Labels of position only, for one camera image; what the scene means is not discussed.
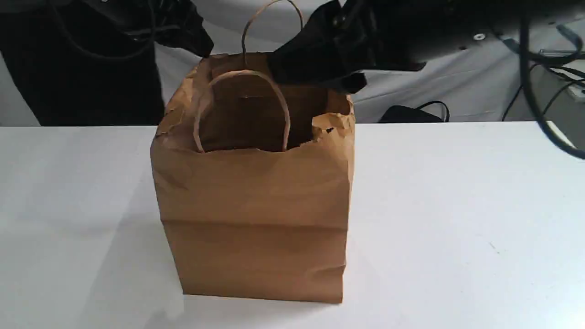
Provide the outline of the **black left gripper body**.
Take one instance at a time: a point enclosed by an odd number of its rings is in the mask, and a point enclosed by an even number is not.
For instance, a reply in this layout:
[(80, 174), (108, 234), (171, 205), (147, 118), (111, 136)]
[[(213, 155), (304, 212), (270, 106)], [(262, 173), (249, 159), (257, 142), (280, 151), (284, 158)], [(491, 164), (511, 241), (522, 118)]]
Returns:
[(208, 58), (214, 43), (203, 27), (203, 18), (192, 0), (138, 0), (146, 11), (137, 40), (154, 40), (170, 48), (181, 48)]

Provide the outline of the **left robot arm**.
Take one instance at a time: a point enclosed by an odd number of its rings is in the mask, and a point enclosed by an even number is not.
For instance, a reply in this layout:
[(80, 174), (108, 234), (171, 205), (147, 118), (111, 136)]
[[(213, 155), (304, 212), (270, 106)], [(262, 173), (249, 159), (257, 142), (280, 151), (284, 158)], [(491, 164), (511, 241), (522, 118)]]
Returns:
[[(127, 53), (97, 53), (82, 46), (65, 19), (65, 8), (79, 5), (94, 30), (103, 28), (130, 43)], [(1, 13), (46, 10), (48, 19), (75, 51), (89, 58), (121, 62), (142, 55), (156, 43), (207, 58), (214, 43), (191, 0), (3, 0)]]

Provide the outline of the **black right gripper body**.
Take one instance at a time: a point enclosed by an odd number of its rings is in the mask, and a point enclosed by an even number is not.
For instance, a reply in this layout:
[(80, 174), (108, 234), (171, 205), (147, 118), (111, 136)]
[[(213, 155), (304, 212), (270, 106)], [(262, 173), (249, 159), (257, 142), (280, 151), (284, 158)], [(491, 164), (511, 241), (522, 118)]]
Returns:
[(371, 0), (326, 2), (289, 42), (269, 54), (270, 73), (279, 84), (355, 94), (366, 87), (363, 71), (380, 62), (376, 24)]

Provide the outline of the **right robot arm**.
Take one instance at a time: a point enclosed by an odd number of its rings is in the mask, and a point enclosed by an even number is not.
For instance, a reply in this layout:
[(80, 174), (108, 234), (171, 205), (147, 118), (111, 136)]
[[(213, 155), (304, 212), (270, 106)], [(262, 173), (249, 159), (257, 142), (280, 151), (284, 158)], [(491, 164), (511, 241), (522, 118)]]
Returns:
[(279, 84), (349, 95), (366, 87), (363, 71), (416, 72), (430, 60), (501, 42), (519, 58), (524, 96), (541, 131), (583, 159), (545, 122), (529, 78), (531, 63), (550, 67), (581, 56), (584, 40), (566, 24), (583, 19), (582, 0), (331, 0), (267, 62)]

